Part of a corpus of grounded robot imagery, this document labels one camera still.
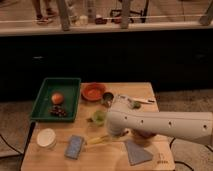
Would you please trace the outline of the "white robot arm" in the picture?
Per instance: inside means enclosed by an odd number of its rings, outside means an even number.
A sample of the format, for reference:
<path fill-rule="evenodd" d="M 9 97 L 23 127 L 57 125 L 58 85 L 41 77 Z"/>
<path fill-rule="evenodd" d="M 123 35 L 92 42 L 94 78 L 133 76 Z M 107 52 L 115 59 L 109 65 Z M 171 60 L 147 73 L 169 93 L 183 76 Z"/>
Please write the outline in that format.
<path fill-rule="evenodd" d="M 109 134 L 129 128 L 213 146 L 212 112 L 140 112 L 130 108 L 131 101 L 126 95 L 114 98 L 106 116 Z"/>

